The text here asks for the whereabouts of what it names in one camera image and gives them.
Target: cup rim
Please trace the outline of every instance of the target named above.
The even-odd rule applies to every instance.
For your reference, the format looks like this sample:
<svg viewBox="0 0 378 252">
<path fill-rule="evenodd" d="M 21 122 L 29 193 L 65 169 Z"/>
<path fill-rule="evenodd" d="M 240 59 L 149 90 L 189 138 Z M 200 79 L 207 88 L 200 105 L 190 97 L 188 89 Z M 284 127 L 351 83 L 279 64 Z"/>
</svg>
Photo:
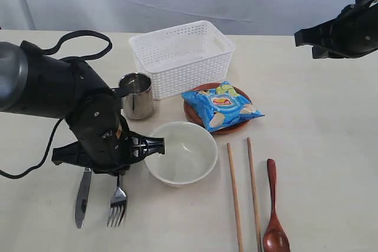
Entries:
<svg viewBox="0 0 378 252">
<path fill-rule="evenodd" d="M 145 77 L 149 80 L 149 86 L 148 86 L 148 88 L 145 89 L 144 91 L 140 91 L 139 93 L 129 93 L 129 94 L 142 94 L 142 93 L 144 93 L 144 92 L 146 92 L 146 91 L 148 91 L 148 90 L 151 89 L 151 87 L 152 87 L 152 79 L 151 79 L 151 77 L 150 77 L 149 75 L 145 74 L 145 73 L 142 73 L 142 72 L 131 72 L 131 73 L 128 73 L 128 74 L 126 74 L 126 75 L 123 75 L 123 76 L 121 77 L 121 79 L 119 79 L 119 81 L 118 81 L 118 87 L 119 87 L 119 88 L 122 88 L 121 85 L 120 85 L 121 81 L 122 81 L 123 79 L 125 79 L 127 76 L 130 76 L 130 75 L 143 75 L 143 76 L 145 76 Z"/>
<path fill-rule="evenodd" d="M 195 124 L 195 123 L 191 123 L 191 122 L 186 122 L 186 121 L 173 121 L 173 122 L 168 122 L 166 124 L 163 124 L 163 125 L 160 125 L 158 126 L 156 129 L 154 129 L 150 134 L 149 136 L 151 137 L 154 137 L 154 134 L 161 130 L 163 127 L 169 127 L 171 125 L 191 125 L 192 127 L 195 127 L 195 128 L 198 128 L 200 129 L 201 131 L 204 132 L 204 134 L 209 138 L 209 141 L 211 143 L 211 145 L 213 146 L 213 149 L 214 149 L 214 158 L 213 158 L 213 162 L 211 163 L 211 165 L 209 166 L 208 170 L 205 171 L 205 173 L 203 173 L 201 176 L 197 177 L 196 179 L 192 179 L 192 180 L 189 180 L 189 181 L 181 181 L 181 182 L 178 182 L 178 181 L 172 181 L 172 180 L 169 180 L 169 179 L 166 179 L 164 177 L 161 177 L 159 175 L 157 175 L 155 172 L 153 172 L 150 167 L 148 166 L 147 162 L 146 162 L 146 159 L 144 159 L 144 164 L 146 165 L 148 171 L 156 178 L 156 179 L 159 179 L 160 181 L 162 182 L 165 182 L 167 184 L 170 184 L 170 185 L 187 185 L 187 184 L 192 184 L 192 183 L 196 183 L 197 181 L 205 178 L 215 167 L 215 164 L 217 163 L 217 160 L 218 160 L 218 147 L 217 147 L 217 143 L 214 139 L 214 137 L 203 127 Z"/>
</svg>

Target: white plastic basket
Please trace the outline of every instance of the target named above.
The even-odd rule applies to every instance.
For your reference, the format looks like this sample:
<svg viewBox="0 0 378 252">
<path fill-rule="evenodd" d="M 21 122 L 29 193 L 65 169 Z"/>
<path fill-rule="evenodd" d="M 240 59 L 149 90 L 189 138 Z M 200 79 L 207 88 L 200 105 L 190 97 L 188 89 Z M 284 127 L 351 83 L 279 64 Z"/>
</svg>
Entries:
<svg viewBox="0 0 378 252">
<path fill-rule="evenodd" d="M 235 50 L 208 21 L 137 35 L 129 43 L 137 71 L 152 78 L 155 100 L 223 80 Z"/>
</svg>

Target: bowl rim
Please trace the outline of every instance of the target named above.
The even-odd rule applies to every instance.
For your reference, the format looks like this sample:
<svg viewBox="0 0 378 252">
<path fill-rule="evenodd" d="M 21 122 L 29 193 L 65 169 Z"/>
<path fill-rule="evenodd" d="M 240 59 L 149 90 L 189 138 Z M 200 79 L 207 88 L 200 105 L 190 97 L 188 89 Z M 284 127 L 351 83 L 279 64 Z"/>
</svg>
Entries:
<svg viewBox="0 0 378 252">
<path fill-rule="evenodd" d="M 170 127 L 172 125 L 190 125 L 191 127 L 195 127 L 197 129 L 199 129 L 200 131 L 204 132 L 205 135 L 209 138 L 209 140 L 211 141 L 211 144 L 214 146 L 214 158 L 213 158 L 213 162 L 211 163 L 210 167 L 208 168 L 207 171 L 205 171 L 204 174 L 202 174 L 201 176 L 199 176 L 198 178 L 196 179 L 192 179 L 190 181 L 181 181 L 181 182 L 178 182 L 178 181 L 172 181 L 172 180 L 169 180 L 169 179 L 166 179 L 164 177 L 161 177 L 159 175 L 157 175 L 155 172 L 153 172 L 150 167 L 148 166 L 148 163 L 146 162 L 146 159 L 144 159 L 144 164 L 145 166 L 147 167 L 148 171 L 156 178 L 156 179 L 159 179 L 160 181 L 162 182 L 165 182 L 167 184 L 171 184 L 171 185 L 186 185 L 186 184 L 192 184 L 192 183 L 196 183 L 197 181 L 205 178 L 215 167 L 215 164 L 217 163 L 217 160 L 218 160 L 218 147 L 217 147 L 217 143 L 214 139 L 214 137 L 203 127 L 195 124 L 195 123 L 191 123 L 191 122 L 188 122 L 188 121 L 173 121 L 173 122 L 168 122 L 166 124 L 163 124 L 163 125 L 160 125 L 159 127 L 157 127 L 156 129 L 154 129 L 149 135 L 151 137 L 154 137 L 154 135 L 157 133 L 157 131 L 160 131 L 162 128 L 165 128 L 165 127 Z"/>
</svg>

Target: white bowl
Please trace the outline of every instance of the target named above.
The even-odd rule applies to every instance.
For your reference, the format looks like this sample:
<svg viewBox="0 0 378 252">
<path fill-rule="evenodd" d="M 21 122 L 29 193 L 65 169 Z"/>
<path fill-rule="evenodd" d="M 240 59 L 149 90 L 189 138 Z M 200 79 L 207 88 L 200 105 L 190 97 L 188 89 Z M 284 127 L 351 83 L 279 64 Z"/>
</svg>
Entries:
<svg viewBox="0 0 378 252">
<path fill-rule="evenodd" d="M 218 150 L 212 135 L 190 122 L 170 122 L 156 128 L 152 137 L 163 137 L 165 154 L 145 158 L 150 173 L 165 184 L 181 187 L 203 179 L 213 170 Z"/>
</svg>

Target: chopstick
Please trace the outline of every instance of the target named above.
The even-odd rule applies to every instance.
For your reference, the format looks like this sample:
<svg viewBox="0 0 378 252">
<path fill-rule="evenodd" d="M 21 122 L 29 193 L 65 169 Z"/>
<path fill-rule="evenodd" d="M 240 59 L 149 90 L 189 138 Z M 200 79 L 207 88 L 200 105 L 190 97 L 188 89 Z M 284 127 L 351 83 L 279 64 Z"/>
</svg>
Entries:
<svg viewBox="0 0 378 252">
<path fill-rule="evenodd" d="M 227 151 L 229 152 L 230 173 L 231 173 L 231 181 L 232 181 L 232 194 L 233 194 L 233 197 L 234 197 L 237 245 L 239 246 L 239 252 L 244 252 L 243 240 L 242 240 L 242 226 L 240 225 L 239 202 L 238 202 L 238 199 L 237 199 L 237 188 L 236 188 L 236 182 L 235 182 L 234 161 L 233 161 L 233 158 L 232 158 L 230 143 L 227 143 Z"/>
<path fill-rule="evenodd" d="M 258 252 L 262 252 L 258 195 L 257 195 L 257 190 L 256 190 L 255 169 L 253 168 L 253 156 L 252 156 L 252 147 L 250 143 L 250 138 L 247 138 L 247 144 L 248 144 L 250 182 L 252 186 L 253 211 L 255 213 L 256 241 L 258 243 Z"/>
</svg>

